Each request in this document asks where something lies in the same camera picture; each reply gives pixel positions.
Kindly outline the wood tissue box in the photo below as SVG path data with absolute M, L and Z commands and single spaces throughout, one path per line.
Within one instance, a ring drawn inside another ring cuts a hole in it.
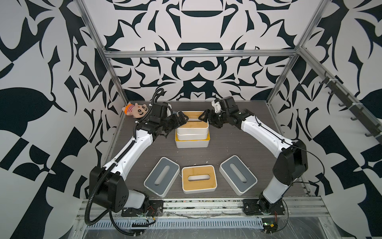
M 176 129 L 177 134 L 206 134 L 209 130 L 209 124 L 201 121 L 199 116 L 203 111 L 183 111 L 189 117 L 186 124 Z
M 176 133 L 176 141 L 210 140 L 210 133 L 203 134 L 179 134 Z
M 182 168 L 182 189 L 185 194 L 214 192 L 216 188 L 217 179 L 213 165 Z

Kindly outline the yellow top tissue box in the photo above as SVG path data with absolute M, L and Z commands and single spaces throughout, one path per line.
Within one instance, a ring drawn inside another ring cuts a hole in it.
M 179 149 L 184 148 L 207 148 L 210 140 L 193 140 L 193 141 L 176 141 L 176 146 Z

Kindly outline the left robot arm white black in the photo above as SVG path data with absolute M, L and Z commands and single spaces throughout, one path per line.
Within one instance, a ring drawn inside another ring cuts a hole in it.
M 104 166 L 90 172 L 90 195 L 85 208 L 85 223 L 94 225 L 108 213 L 123 209 L 146 212 L 148 196 L 126 186 L 128 173 L 141 154 L 159 136 L 185 125 L 189 117 L 182 111 L 173 112 L 168 103 L 153 103 L 145 117 L 133 128 L 133 136 L 123 149 Z

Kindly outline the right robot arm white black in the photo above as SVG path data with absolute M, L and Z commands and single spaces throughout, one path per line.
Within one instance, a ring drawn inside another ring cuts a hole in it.
M 288 139 L 264 124 L 248 109 L 239 109 L 233 97 L 216 99 L 213 109 L 205 110 L 199 120 L 211 126 L 222 128 L 225 123 L 233 125 L 251 135 L 265 146 L 276 158 L 273 178 L 260 194 L 259 200 L 265 205 L 278 203 L 286 191 L 308 170 L 308 155 L 301 140 Z

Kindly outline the grey top tissue box left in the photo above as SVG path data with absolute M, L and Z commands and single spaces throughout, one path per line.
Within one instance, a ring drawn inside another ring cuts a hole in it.
M 166 157 L 162 157 L 145 179 L 144 186 L 160 198 L 164 198 L 170 191 L 179 173 L 179 164 Z

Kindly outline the grey tissue box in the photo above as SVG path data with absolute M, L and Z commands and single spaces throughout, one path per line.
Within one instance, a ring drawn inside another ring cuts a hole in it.
M 257 177 L 237 155 L 222 162 L 219 172 L 238 196 L 242 196 L 258 183 Z
M 179 173 L 179 164 L 166 157 L 162 157 L 145 179 L 144 186 L 160 198 L 164 198 L 170 191 Z

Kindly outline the grey top tissue box right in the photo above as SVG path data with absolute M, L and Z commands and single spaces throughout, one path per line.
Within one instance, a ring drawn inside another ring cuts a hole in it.
M 238 196 L 242 196 L 258 183 L 257 177 L 237 155 L 222 162 L 219 172 Z

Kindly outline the wood top tissue box front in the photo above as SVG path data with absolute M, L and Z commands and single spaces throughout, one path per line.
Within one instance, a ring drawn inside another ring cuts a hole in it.
M 213 165 L 182 168 L 182 189 L 185 194 L 214 192 L 216 188 L 217 179 Z

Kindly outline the cartoon boy plush toy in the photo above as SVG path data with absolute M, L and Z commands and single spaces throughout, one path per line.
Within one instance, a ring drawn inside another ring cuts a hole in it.
M 122 111 L 127 115 L 127 116 L 132 116 L 135 119 L 140 119 L 146 116 L 148 113 L 148 107 L 146 104 L 139 105 L 138 103 L 131 103 L 129 102 L 126 106 L 122 108 Z

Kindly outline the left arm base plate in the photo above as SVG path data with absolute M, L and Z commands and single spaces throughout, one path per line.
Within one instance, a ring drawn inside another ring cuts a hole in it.
M 163 200 L 146 200 L 143 205 L 138 208 L 127 208 L 121 212 L 122 217 L 156 217 L 163 214 Z

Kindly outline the aluminium frame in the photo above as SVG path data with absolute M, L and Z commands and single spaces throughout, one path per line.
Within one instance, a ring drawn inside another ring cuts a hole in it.
M 305 184 L 380 200 L 382 144 L 329 89 L 339 79 L 382 122 L 381 1 L 78 1 L 125 100 L 266 100 L 305 143 Z

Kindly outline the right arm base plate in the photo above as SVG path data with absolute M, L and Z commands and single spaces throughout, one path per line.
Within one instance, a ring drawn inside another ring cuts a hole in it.
M 282 200 L 269 204 L 265 199 L 243 199 L 243 213 L 247 216 L 284 215 L 286 208 Z

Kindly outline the black wall hook rack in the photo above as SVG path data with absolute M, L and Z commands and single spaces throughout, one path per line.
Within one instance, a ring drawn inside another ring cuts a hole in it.
M 330 102 L 333 97 L 339 100 L 338 106 L 343 110 L 349 110 L 353 117 L 352 121 L 359 121 L 368 131 L 366 137 L 374 137 L 382 144 L 382 123 L 367 109 L 367 107 L 353 95 L 344 84 L 337 78 L 331 78 L 325 71 L 319 74 L 322 81 L 320 86 L 329 89 L 329 98 L 327 101 L 327 110 L 329 112 Z

